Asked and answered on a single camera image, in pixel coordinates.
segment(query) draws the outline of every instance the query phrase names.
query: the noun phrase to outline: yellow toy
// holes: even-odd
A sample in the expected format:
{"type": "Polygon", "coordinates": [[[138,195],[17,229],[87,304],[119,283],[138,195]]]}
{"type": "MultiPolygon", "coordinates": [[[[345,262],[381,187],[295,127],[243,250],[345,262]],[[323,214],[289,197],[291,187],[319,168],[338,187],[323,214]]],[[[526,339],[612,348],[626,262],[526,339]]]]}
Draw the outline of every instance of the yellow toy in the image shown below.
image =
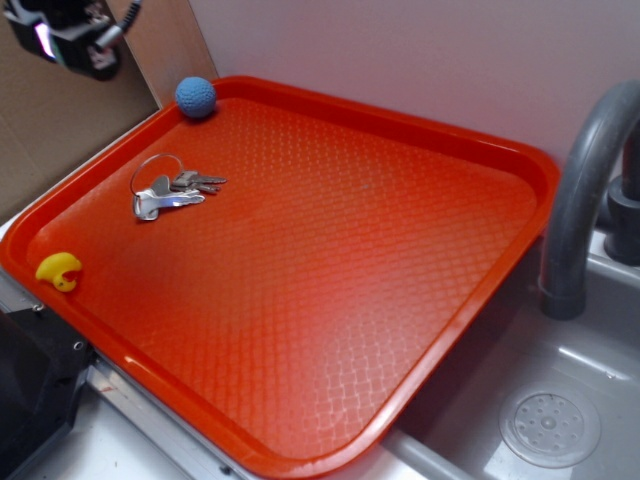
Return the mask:
{"type": "Polygon", "coordinates": [[[66,293],[76,288],[76,274],[72,272],[80,270],[82,270],[80,260],[70,253],[60,252],[48,256],[40,263],[36,278],[51,282],[57,290],[66,293]]]}

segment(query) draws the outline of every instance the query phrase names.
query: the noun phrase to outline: blue ball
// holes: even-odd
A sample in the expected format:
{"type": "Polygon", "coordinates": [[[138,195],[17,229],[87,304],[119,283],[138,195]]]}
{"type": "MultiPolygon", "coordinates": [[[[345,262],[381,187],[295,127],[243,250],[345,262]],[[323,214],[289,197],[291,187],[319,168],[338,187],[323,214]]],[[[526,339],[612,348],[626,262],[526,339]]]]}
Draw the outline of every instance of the blue ball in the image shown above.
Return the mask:
{"type": "Polygon", "coordinates": [[[176,88],[176,103],[187,117],[204,118],[216,106],[216,90],[204,78],[187,77],[176,88]]]}

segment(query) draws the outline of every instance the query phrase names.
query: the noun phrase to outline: sink basin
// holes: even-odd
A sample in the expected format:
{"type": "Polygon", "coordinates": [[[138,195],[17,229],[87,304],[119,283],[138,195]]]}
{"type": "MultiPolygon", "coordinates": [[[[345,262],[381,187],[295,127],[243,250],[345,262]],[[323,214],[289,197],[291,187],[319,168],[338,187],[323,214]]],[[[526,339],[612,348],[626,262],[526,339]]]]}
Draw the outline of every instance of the sink basin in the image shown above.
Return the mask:
{"type": "Polygon", "coordinates": [[[638,478],[640,271],[590,256],[587,310],[562,322],[538,309],[539,262],[536,245],[397,422],[451,465],[429,478],[638,478]]]}

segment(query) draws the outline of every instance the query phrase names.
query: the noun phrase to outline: tray rim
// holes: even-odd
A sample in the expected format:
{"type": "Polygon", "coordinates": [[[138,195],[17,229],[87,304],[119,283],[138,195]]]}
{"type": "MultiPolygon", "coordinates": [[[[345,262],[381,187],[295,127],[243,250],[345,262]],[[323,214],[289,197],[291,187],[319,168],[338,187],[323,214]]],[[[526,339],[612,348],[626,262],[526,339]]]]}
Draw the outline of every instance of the tray rim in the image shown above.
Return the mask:
{"type": "Polygon", "coordinates": [[[475,152],[476,155],[491,152],[493,154],[491,158],[485,158],[482,162],[474,158],[463,159],[491,168],[499,166],[500,168],[497,169],[523,179],[536,195],[538,204],[533,215],[513,242],[502,252],[490,272],[476,285],[465,303],[436,336],[419,361],[407,372],[372,420],[343,448],[310,459],[291,459],[275,454],[251,437],[248,432],[238,431],[239,427],[226,428],[222,438],[218,429],[233,427],[235,424],[231,420],[225,417],[224,419],[216,418],[216,421],[212,422],[211,418],[208,418],[212,406],[204,400],[178,398],[181,396],[176,395],[176,388],[180,390],[180,382],[166,373],[163,378],[162,375],[150,372],[146,365],[154,365],[158,372],[162,370],[162,366],[151,361],[142,352],[139,352],[137,358],[132,358],[130,349],[114,342],[113,336],[117,337],[117,332],[110,331],[103,324],[96,329],[96,325],[92,325],[87,319],[93,314],[87,311],[82,312],[78,306],[70,305],[64,294],[52,288],[43,288],[35,280],[33,271],[24,261],[25,245],[39,229],[54,221],[65,210],[64,206],[86,195],[94,185],[100,183],[89,181],[90,179],[108,177],[126,163],[125,159],[142,151],[159,135],[184,120],[175,102],[154,114],[94,160],[81,167],[74,175],[55,186],[14,221],[0,242],[0,265],[63,318],[74,318],[73,325],[81,333],[86,334],[85,332],[90,330],[88,335],[90,341],[126,373],[143,384],[161,401],[167,403],[166,399],[171,399],[172,408],[187,422],[193,424],[195,420],[207,417],[207,422],[215,425],[209,425],[204,429],[198,425],[196,428],[248,470],[275,478],[300,478],[326,474],[360,456],[384,434],[420,385],[426,381],[429,373],[453,347],[476,314],[488,302],[491,294],[533,244],[548,219],[559,172],[555,163],[545,153],[534,147],[461,127],[252,77],[226,77],[212,83],[219,99],[242,97],[259,101],[271,107],[297,111],[313,118],[423,148],[428,148],[429,142],[431,144],[444,142],[438,144],[444,148],[431,149],[458,158],[461,158],[462,150],[467,152],[464,157],[467,157],[469,152],[475,152]],[[518,160],[505,163],[504,160],[500,160],[505,157],[514,157],[518,160]],[[84,320],[76,319],[78,313],[82,314],[84,320]],[[215,440],[212,439],[216,437],[212,435],[213,432],[217,432],[218,438],[215,440]]]}

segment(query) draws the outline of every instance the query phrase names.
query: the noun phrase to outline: key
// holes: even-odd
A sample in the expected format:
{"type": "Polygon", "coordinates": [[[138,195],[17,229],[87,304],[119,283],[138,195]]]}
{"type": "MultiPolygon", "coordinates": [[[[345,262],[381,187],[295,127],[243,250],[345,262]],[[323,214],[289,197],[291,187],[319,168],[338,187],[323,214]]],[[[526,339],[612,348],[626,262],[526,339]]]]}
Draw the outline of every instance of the key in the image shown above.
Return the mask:
{"type": "Polygon", "coordinates": [[[153,182],[151,188],[134,195],[133,213],[140,220],[155,220],[161,208],[182,207],[202,202],[204,202],[204,196],[200,195],[198,190],[171,191],[169,177],[162,175],[153,182]]]}
{"type": "Polygon", "coordinates": [[[227,183],[226,178],[209,177],[200,175],[195,170],[184,170],[171,182],[171,190],[184,192],[185,190],[196,189],[201,192],[216,194],[220,191],[218,185],[227,183]]]}

